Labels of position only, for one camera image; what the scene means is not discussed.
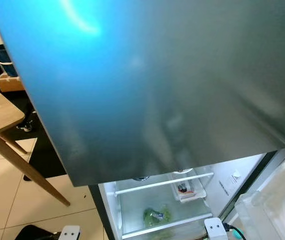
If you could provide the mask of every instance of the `table leg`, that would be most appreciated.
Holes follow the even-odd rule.
[[[12,145],[14,148],[18,149],[19,151],[21,151],[23,154],[27,154],[26,150],[23,149],[16,141],[12,140],[7,134],[5,134],[4,132],[0,133],[0,138],[2,140],[4,140],[6,143],[9,143],[10,145]]]
[[[21,156],[18,155],[10,146],[8,146],[4,140],[0,138],[0,154],[24,173],[28,178],[42,187],[49,194],[54,196],[57,200],[66,206],[70,205],[70,202],[64,198],[36,169],[28,164]]]

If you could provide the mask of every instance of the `wooden table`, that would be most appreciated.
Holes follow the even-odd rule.
[[[27,154],[20,145],[3,133],[4,130],[20,123],[24,117],[25,115],[22,111],[0,94],[0,154],[45,191],[66,206],[69,206],[70,202],[67,201],[60,192],[58,192],[36,169],[29,165],[18,153],[6,144],[7,142],[19,151]]]

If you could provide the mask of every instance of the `cardboard box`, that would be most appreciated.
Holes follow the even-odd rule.
[[[24,86],[19,76],[8,76],[7,73],[0,75],[0,90],[2,92],[24,91]]]

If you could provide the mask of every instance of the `tile floor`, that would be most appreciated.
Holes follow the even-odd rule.
[[[37,139],[17,141],[29,161]],[[47,179],[71,203],[64,206],[0,155],[0,240],[14,240],[20,230],[33,224],[50,232],[65,225],[80,225],[80,240],[107,240],[88,187],[73,187],[67,175]]]

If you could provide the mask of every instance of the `white device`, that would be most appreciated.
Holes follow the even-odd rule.
[[[205,219],[204,226],[209,240],[228,240],[223,223],[218,217]]]
[[[58,240],[78,240],[81,227],[77,225],[64,226]]]

